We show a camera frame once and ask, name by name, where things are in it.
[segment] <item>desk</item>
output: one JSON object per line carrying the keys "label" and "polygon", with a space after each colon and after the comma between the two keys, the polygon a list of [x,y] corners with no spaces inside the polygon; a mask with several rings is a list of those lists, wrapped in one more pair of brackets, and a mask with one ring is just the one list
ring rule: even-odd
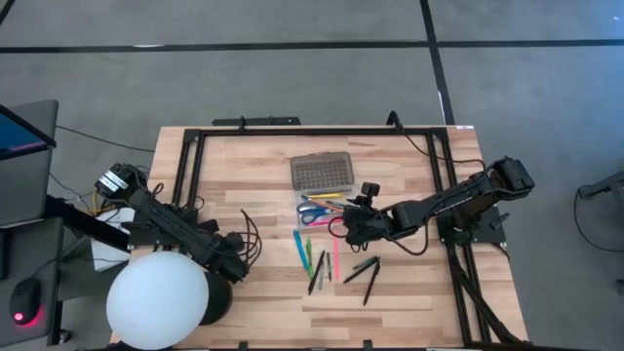
{"label": "desk", "polygon": [[[163,182],[160,201],[171,201],[184,128],[163,128],[150,172],[149,187]],[[454,159],[481,158],[473,129],[448,128]],[[426,150],[424,137],[413,136]],[[200,220],[216,218],[221,232],[243,229],[240,209],[258,225],[262,255],[245,282],[234,285],[230,312],[212,326],[200,327],[177,347],[375,347],[460,346],[460,328],[444,247],[435,221],[430,222],[430,246],[421,257],[409,256],[388,242],[371,243],[365,253],[352,253],[340,242],[341,279],[351,267],[374,254],[382,257],[369,303],[362,306],[372,270],[348,285],[324,283],[307,295],[308,277],[301,267],[293,228],[294,196],[290,158],[324,151],[351,154],[356,183],[381,185],[376,207],[434,193],[429,159],[403,136],[216,136],[206,140],[198,195],[206,200]],[[189,152],[186,174],[194,150]],[[480,170],[479,164],[456,165],[460,180]],[[423,229],[402,242],[423,245]],[[302,232],[310,236],[313,255],[332,251],[325,228]],[[138,248],[133,257],[151,252]],[[484,298],[517,337],[527,334],[505,256],[490,245],[474,245]],[[479,339],[472,302],[473,339]]]}

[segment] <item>green marker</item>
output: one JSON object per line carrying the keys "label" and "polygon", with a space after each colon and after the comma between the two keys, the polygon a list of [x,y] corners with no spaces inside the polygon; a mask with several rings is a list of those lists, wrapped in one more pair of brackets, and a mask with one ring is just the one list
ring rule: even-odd
{"label": "green marker", "polygon": [[[308,262],[312,262],[312,241],[310,237],[305,241],[305,252],[308,255]],[[314,267],[312,264],[308,265],[308,276],[310,276],[310,279],[314,278]]]}

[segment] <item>pink marker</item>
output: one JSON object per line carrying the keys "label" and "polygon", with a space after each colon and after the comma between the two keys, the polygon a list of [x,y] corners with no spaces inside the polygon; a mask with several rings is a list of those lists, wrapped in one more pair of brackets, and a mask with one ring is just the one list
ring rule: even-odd
{"label": "pink marker", "polygon": [[333,237],[333,278],[340,279],[340,263],[338,261],[338,238]]}
{"label": "pink marker", "polygon": [[[341,221],[342,221],[342,219],[337,219],[334,222],[341,222]],[[319,220],[319,221],[316,221],[316,222],[312,222],[312,223],[307,224],[307,226],[317,226],[317,225],[323,225],[323,224],[330,224],[330,219]]]}

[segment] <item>computer mouse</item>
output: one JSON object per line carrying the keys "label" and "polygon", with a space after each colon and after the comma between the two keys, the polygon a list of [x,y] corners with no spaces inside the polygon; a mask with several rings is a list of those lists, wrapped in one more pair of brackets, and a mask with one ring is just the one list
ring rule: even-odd
{"label": "computer mouse", "polygon": [[9,310],[16,324],[24,325],[35,318],[41,304],[40,288],[39,280],[30,277],[19,282],[13,289]]}

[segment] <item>blue scissors handle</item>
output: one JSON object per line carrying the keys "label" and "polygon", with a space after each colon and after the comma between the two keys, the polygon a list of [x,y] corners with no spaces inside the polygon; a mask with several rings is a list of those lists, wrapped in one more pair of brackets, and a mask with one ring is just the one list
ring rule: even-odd
{"label": "blue scissors handle", "polygon": [[310,202],[300,204],[296,207],[296,211],[301,214],[301,222],[303,224],[310,224],[315,221],[316,218],[332,213],[332,210],[322,208]]}

